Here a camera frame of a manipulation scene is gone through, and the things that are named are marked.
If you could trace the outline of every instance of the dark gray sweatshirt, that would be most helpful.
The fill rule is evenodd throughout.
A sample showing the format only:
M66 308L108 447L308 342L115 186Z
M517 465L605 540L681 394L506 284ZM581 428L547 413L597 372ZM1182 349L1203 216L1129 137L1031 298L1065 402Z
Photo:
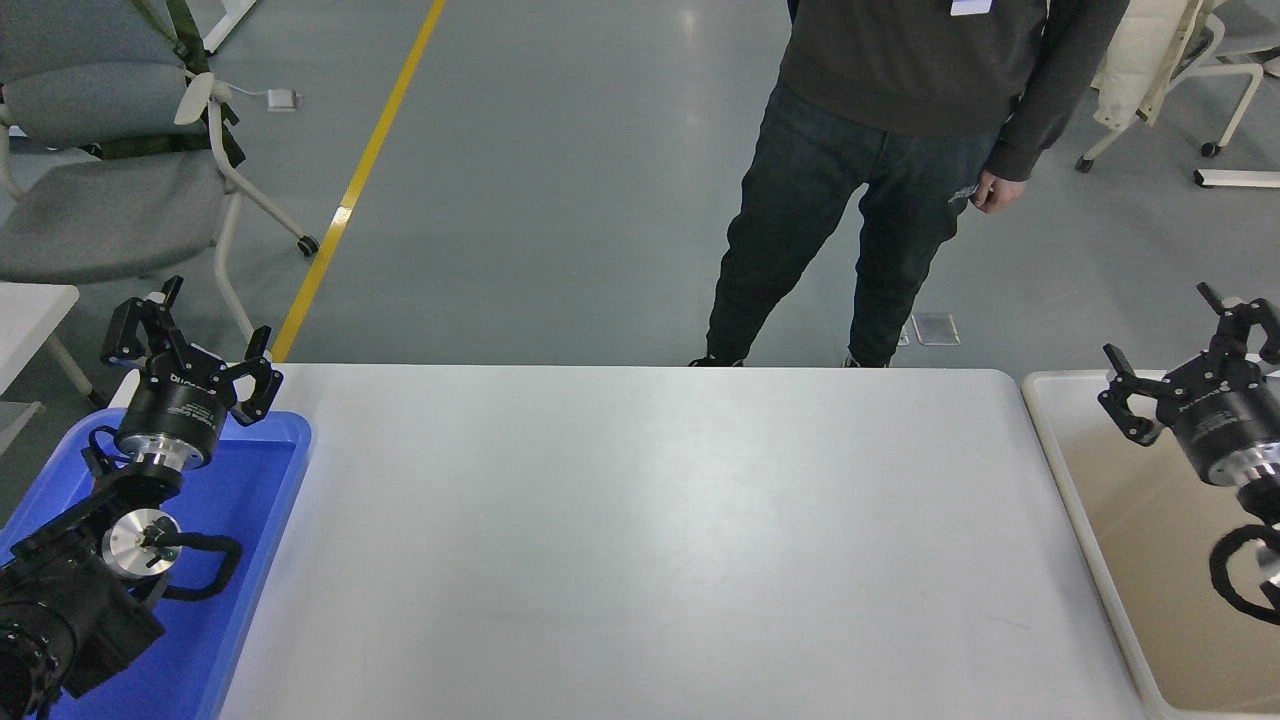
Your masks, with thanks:
M1062 133L1129 0L801 0L782 82L831 113L915 136L1001 128L992 174L1024 181Z

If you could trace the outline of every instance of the yellow floor line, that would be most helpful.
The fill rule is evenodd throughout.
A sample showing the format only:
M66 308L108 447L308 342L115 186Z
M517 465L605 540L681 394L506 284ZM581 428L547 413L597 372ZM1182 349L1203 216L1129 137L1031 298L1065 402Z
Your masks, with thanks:
M445 0L435 0L433 3L431 12L428 13L426 20L422 23L422 29L419 31L417 40L413 42L413 49L410 50L408 58L404 58L399 77L396 78L396 87L392 88L390 97L387 99L387 105L383 108L383 115L378 119L378 126L374 127L374 135L370 136L369 143L365 146L365 154L361 155L360 164L356 165L356 173L351 176L351 182L347 184L347 192L342 196L342 204L338 205L338 210L333 214L333 222L329 223L329 229L320 242L320 252L311 261L311 269L307 270L307 277L302 279L298 295L293 299L293 305L289 306L289 314L284 316L280 333L276 336L275 343L271 345L271 359L275 363L284 363L288 359L293 341L298 337L298 329L302 327L302 320L306 319L307 311L311 310L311 302L315 300L316 291L320 290L320 282L324 281L324 274L329 269L329 260L333 259L334 252L338 250L342 233L347 231L347 223L356 210L360 193L365 190L369 173L374 169L374 163L378 161L378 155L383 150L387 133L390 131L392 123L396 122L396 113L399 111L401 101L404 100L404 92L408 90L408 83L413 79L413 70L417 69L417 63L422 59L426 42L435 31L435 23L440 18L440 12L444 10L444 3Z

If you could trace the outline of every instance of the hand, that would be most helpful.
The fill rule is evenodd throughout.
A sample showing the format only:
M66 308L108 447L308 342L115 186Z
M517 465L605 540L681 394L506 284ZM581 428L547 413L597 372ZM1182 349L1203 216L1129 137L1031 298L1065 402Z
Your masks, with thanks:
M1006 181L983 170L978 176L978 191L969 197L969 201L973 202L974 208L993 215L1012 205L1024 190L1027 190L1025 181Z

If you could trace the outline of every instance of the white table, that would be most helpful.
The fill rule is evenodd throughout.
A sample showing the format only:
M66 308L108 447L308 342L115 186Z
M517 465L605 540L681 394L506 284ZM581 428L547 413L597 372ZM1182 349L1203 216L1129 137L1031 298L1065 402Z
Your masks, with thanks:
M0 392L49 340L78 297L79 291L67 284L0 282ZM8 450L38 407L35 402L0 402L0 452Z
M224 720L1144 717L1004 374L280 368Z
M1201 187L1280 187L1280 172L1275 170L1210 170L1198 169L1193 174Z
M221 0L223 17L205 33L205 50L216 53L227 36L244 19L257 0Z

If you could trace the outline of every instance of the black jeans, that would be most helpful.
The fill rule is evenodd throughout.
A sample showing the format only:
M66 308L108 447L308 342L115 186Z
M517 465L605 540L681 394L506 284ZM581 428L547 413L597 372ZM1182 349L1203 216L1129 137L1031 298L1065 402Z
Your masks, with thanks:
M997 135L895 135L815 108L780 82L742 178L742 210L728 227L708 354L746 357L765 318L867 183L858 205L863 229L849 351L864 366L887 364Z

